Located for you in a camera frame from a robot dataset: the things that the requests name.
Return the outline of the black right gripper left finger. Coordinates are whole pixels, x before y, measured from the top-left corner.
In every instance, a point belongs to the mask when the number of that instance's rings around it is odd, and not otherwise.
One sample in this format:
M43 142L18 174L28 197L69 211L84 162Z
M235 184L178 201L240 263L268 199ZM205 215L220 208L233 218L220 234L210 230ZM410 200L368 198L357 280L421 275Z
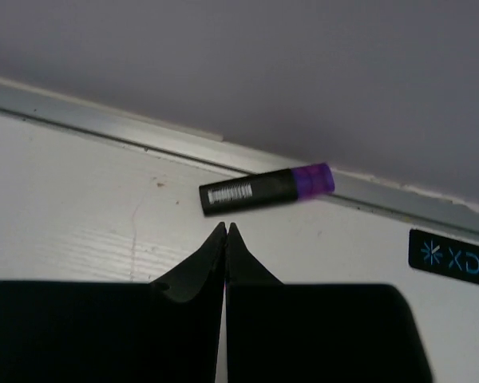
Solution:
M227 231L152 282L0 281L0 382L212 382Z

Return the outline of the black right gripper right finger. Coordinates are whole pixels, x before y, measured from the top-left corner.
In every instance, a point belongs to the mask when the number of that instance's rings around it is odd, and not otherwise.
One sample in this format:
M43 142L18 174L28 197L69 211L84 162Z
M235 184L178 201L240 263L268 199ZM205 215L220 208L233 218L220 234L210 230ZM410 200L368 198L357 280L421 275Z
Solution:
M388 284L286 284L248 250L226 247L230 382L424 382L411 309Z

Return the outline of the purple cap black highlighter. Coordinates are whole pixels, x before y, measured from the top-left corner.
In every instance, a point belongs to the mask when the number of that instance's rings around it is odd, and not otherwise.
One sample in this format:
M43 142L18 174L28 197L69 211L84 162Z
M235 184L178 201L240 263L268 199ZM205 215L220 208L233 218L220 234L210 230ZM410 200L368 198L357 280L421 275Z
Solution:
M335 191L330 167L312 164L199 186L204 215L220 215L313 199Z

